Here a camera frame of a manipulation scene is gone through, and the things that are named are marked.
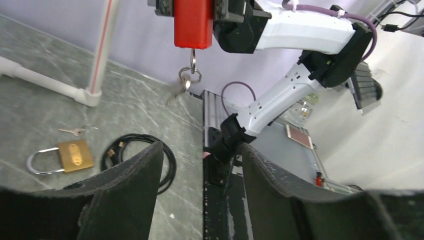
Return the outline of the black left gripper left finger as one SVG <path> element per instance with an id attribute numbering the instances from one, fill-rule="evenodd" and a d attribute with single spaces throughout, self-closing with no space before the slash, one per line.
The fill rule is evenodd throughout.
<path id="1" fill-rule="evenodd" d="M 163 143 L 62 189 L 0 189 L 3 240 L 147 240 L 163 169 Z"/>

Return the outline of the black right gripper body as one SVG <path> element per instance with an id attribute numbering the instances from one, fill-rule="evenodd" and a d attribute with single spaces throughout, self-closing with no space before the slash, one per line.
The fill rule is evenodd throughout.
<path id="1" fill-rule="evenodd" d="M 173 18 L 175 0 L 149 0 L 157 16 Z M 213 0 L 213 34 L 220 48 L 232 54 L 253 54 L 272 15 L 253 0 Z"/>

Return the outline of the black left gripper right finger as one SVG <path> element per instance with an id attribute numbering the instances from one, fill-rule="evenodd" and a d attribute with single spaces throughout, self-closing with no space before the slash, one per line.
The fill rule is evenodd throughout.
<path id="1" fill-rule="evenodd" d="M 341 194 L 313 185 L 241 146 L 252 234 L 256 240 L 421 240 L 422 190 Z"/>

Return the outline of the brass padlock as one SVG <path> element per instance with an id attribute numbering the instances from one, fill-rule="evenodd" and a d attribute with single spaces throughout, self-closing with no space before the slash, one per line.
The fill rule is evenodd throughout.
<path id="1" fill-rule="evenodd" d="M 39 171 L 33 167 L 34 158 L 43 153 L 57 151 L 61 168 Z M 52 175 L 57 173 L 71 173 L 94 167 L 94 160 L 90 148 L 85 139 L 60 142 L 55 147 L 33 152 L 26 160 L 26 168 L 36 175 Z"/>

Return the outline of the small key with ring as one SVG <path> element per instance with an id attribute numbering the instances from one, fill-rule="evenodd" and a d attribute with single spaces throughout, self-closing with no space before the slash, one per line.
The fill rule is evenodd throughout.
<path id="1" fill-rule="evenodd" d="M 97 127 L 89 127 L 89 128 L 74 128 L 74 129 L 62 129 L 59 128 L 58 129 L 60 132 L 64 132 L 64 133 L 69 133 L 72 134 L 76 137 L 81 137 L 83 136 L 85 133 L 88 133 L 90 131 L 98 131 L 99 128 Z"/>

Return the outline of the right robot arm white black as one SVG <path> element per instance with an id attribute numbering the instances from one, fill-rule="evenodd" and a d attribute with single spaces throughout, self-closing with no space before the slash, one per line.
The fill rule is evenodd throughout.
<path id="1" fill-rule="evenodd" d="M 149 0 L 157 16 L 173 18 L 174 45 L 190 50 L 189 65 L 178 73 L 186 91 L 202 80 L 196 50 L 216 40 L 231 54 L 266 49 L 300 50 L 297 62 L 271 89 L 220 125 L 208 146 L 210 184 L 223 186 L 241 144 L 251 143 L 271 121 L 304 96 L 346 81 L 377 44 L 367 18 L 331 8 L 283 0 Z"/>

